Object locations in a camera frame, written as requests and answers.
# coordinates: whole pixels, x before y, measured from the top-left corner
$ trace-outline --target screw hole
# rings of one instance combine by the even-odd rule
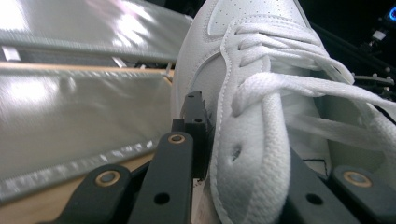
[[[316,194],[307,194],[305,198],[312,204],[321,205],[323,200]]]
[[[167,194],[167,193],[159,193],[159,194],[155,195],[155,197],[154,197],[154,202],[156,204],[169,203],[170,200],[171,200],[171,198],[169,197],[169,194]]]

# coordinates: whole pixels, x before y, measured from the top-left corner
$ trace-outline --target shoelace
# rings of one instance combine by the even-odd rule
[[[350,72],[341,63],[328,56],[326,50],[320,46],[318,38],[309,30],[297,31],[267,24],[245,24],[239,27],[236,33],[249,34],[238,46],[246,53],[242,57],[241,67],[260,59],[267,60],[268,64],[271,64],[270,61],[276,59],[304,69],[324,70],[335,81],[272,73],[271,67],[267,66],[264,72],[248,77],[239,86],[233,96],[233,116],[239,116],[263,97],[284,90],[309,97],[331,95],[378,105],[389,112],[394,119],[396,118],[394,113],[396,104],[352,86],[354,79]],[[376,141],[370,137],[372,135],[360,127],[287,112],[285,122],[288,127],[321,135],[326,139],[350,146],[371,150],[377,148]]]

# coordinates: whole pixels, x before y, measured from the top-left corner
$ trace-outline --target shoe eyelet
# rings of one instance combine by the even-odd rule
[[[241,155],[242,146],[240,144],[233,148],[233,154],[231,155],[231,162],[235,162]]]

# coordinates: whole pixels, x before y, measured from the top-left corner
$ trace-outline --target stitching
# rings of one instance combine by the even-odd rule
[[[188,80],[188,84],[185,87],[185,91],[189,92],[192,88],[192,83],[194,80],[196,80],[197,76],[198,76],[198,69],[204,64],[204,62],[206,60],[208,60],[209,58],[213,57],[214,55],[216,55],[217,53],[219,53],[219,49],[214,48],[212,50],[210,50],[206,55],[204,55],[199,61],[198,63],[196,63],[196,65],[193,67],[192,69],[192,73],[193,76],[190,76],[189,80]]]
[[[223,43],[221,43],[221,45],[223,45],[224,44],[224,46],[226,46],[226,43],[228,42],[228,38],[229,38],[229,34],[230,34],[230,32],[231,32],[231,25],[229,26],[229,28],[228,28],[228,30],[227,30],[227,32],[226,32],[226,34],[224,35],[224,39],[223,39]],[[231,68],[233,67],[233,63],[232,63],[232,61],[230,60],[230,58],[229,58],[229,54],[228,54],[228,51],[227,51],[227,48],[225,48],[224,47],[224,52],[225,52],[225,55],[224,55],[224,59],[225,59],[225,57],[227,57],[227,60],[226,60],[226,62],[228,62],[229,63],[229,66],[228,66],[228,69],[227,69],[227,75],[226,75],[226,78],[224,79],[224,83],[223,83],[223,86],[224,86],[224,89],[222,90],[222,92],[221,92],[221,100],[219,101],[219,104],[218,104],[218,106],[220,105],[220,121],[219,121],[219,134],[218,134],[218,136],[216,137],[216,140],[217,140],[217,142],[219,142],[219,139],[220,139],[220,136],[221,136],[221,124],[222,124],[222,121],[223,121],[223,114],[224,114],[224,109],[223,109],[223,102],[224,102],[224,95],[225,95],[225,92],[226,92],[226,90],[227,90],[227,84],[228,84],[228,81],[229,81],[229,79],[230,79],[230,75],[231,75]],[[214,184],[214,186],[215,186],[215,189],[216,189],[216,193],[218,194],[218,179],[217,179],[217,177],[218,177],[218,152],[216,151],[216,154],[215,154],[215,158],[214,158],[214,164],[213,164],[213,166],[214,166],[214,168],[215,168],[215,170],[216,170],[216,175],[214,175],[214,177],[215,177],[215,181],[213,182],[213,184]],[[227,213],[227,211],[225,210],[225,208],[224,208],[224,205],[222,204],[222,202],[221,202],[221,200],[218,200],[218,203],[219,203],[219,205],[220,205],[220,209],[221,209],[221,211],[223,212],[223,214],[229,219],[229,221],[231,222],[231,219],[230,219],[230,216],[228,215],[228,213]]]

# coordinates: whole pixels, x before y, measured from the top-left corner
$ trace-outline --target brass ring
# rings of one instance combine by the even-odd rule
[[[114,175],[114,178],[110,181],[103,181],[102,177],[105,175]],[[97,186],[99,187],[108,187],[111,186],[115,183],[117,183],[117,181],[119,181],[120,179],[120,173],[117,171],[104,171],[101,174],[99,174],[96,179],[95,179],[95,183]]]
[[[172,144],[180,144],[186,141],[186,138],[181,134],[173,134],[168,137],[168,141]]]
[[[349,182],[349,183],[351,183],[351,184],[353,184],[355,186],[361,187],[361,188],[370,188],[373,185],[373,182],[369,178],[367,178],[367,176],[359,174],[359,173],[354,172],[354,171],[346,171],[346,172],[344,172],[344,179],[347,182]]]

